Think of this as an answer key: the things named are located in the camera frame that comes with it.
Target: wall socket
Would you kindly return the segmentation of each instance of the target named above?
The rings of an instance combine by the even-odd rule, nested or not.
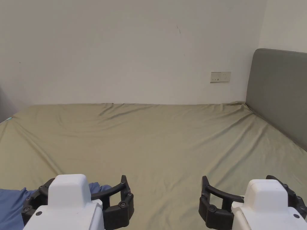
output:
[[[210,82],[230,82],[231,72],[211,72]]]

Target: bed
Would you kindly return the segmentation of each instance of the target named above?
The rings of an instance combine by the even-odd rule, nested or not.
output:
[[[206,229],[198,214],[203,175],[244,194],[251,179],[271,174],[307,200],[304,145],[248,106],[247,95],[247,103],[220,105],[31,106],[0,124],[0,185],[36,189],[82,173],[114,186],[125,174],[135,208],[126,229]]]

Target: blue cloth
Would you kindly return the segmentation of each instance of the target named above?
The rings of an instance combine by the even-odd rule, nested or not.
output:
[[[111,188],[109,185],[100,186],[97,182],[89,184],[91,193]],[[26,188],[19,190],[0,189],[0,229],[21,230],[23,229],[23,221],[21,210],[23,202],[34,191],[27,191]]]

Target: gray upholstered headboard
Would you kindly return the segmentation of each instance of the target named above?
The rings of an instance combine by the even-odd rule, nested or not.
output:
[[[307,150],[307,54],[257,49],[246,104]]]

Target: white wall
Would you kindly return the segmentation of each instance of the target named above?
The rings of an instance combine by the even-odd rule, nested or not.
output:
[[[259,48],[307,52],[307,0],[268,0]]]
[[[32,104],[244,101],[265,7],[266,0],[0,1],[0,106],[9,116]],[[231,82],[210,84],[211,71],[231,71]]]

